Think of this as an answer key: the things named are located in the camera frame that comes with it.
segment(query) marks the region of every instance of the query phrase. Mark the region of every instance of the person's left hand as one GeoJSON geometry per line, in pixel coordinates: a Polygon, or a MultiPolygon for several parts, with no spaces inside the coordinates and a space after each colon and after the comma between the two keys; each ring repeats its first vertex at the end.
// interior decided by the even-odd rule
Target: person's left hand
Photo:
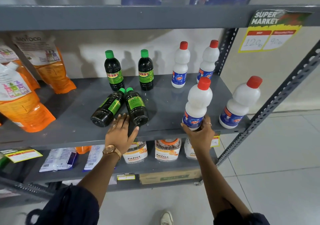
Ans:
{"type": "Polygon", "coordinates": [[[121,117],[121,114],[119,114],[118,118],[113,120],[111,127],[106,134],[105,146],[114,145],[121,154],[126,153],[139,130],[139,126],[135,127],[128,137],[128,126],[129,115],[124,113],[121,117]]]}

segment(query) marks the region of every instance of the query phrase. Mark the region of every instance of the person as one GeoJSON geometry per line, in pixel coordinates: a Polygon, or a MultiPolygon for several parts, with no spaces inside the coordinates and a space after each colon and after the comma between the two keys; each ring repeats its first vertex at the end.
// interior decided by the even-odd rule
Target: person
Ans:
{"type": "MultiPolygon", "coordinates": [[[[212,161],[209,150],[214,131],[209,116],[205,116],[200,131],[191,131],[181,124],[190,138],[200,164],[202,179],[214,216],[214,225],[269,225],[264,215],[251,213],[232,190],[212,161]]],[[[105,197],[110,177],[121,155],[127,152],[138,134],[136,127],[128,137],[129,116],[119,115],[106,134],[105,150],[98,164],[78,183],[57,191],[43,210],[27,216],[26,224],[34,214],[39,215],[36,225],[94,225],[98,223],[99,209],[105,197]]],[[[161,225],[173,225],[170,211],[165,211],[161,225]]]]}

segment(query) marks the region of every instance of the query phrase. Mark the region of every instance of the red bottle cap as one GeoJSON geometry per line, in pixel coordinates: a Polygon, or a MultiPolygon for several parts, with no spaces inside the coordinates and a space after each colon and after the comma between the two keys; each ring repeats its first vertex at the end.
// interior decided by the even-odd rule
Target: red bottle cap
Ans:
{"type": "Polygon", "coordinates": [[[200,90],[208,90],[210,87],[211,81],[208,77],[201,77],[198,83],[198,88],[200,90]]]}
{"type": "Polygon", "coordinates": [[[210,43],[210,48],[217,48],[218,47],[218,44],[219,44],[219,41],[218,40],[211,40],[211,43],[210,43]]]}
{"type": "Polygon", "coordinates": [[[182,41],[182,42],[180,43],[180,49],[182,49],[182,50],[188,49],[188,42],[182,41]]]}
{"type": "Polygon", "coordinates": [[[247,81],[247,86],[253,89],[257,89],[262,83],[262,78],[257,76],[252,76],[247,81]]]}

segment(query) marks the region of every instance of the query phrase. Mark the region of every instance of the wristwatch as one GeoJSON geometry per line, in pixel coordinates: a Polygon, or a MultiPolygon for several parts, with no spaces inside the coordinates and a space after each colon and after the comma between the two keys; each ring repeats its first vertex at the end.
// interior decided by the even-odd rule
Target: wristwatch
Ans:
{"type": "Polygon", "coordinates": [[[106,146],[103,151],[102,151],[103,154],[111,154],[111,153],[116,153],[119,155],[119,160],[122,156],[121,152],[114,146],[114,145],[109,145],[109,146],[106,146]]]}

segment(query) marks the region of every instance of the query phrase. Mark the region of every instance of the orange and white refill pouch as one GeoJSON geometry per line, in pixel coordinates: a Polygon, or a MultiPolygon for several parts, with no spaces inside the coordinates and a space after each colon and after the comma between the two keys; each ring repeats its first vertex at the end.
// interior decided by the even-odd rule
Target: orange and white refill pouch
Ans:
{"type": "Polygon", "coordinates": [[[66,75],[66,68],[59,49],[54,45],[54,39],[47,39],[42,32],[34,31],[15,33],[12,40],[55,93],[68,93],[76,89],[66,75]]]}
{"type": "Polygon", "coordinates": [[[40,103],[23,74],[0,64],[0,112],[26,132],[46,128],[55,117],[40,103]]]}
{"type": "Polygon", "coordinates": [[[9,62],[14,62],[19,65],[19,67],[16,70],[28,79],[32,90],[40,88],[38,81],[23,65],[16,53],[10,47],[5,45],[2,39],[0,39],[0,63],[3,65],[7,65],[9,62]]]}

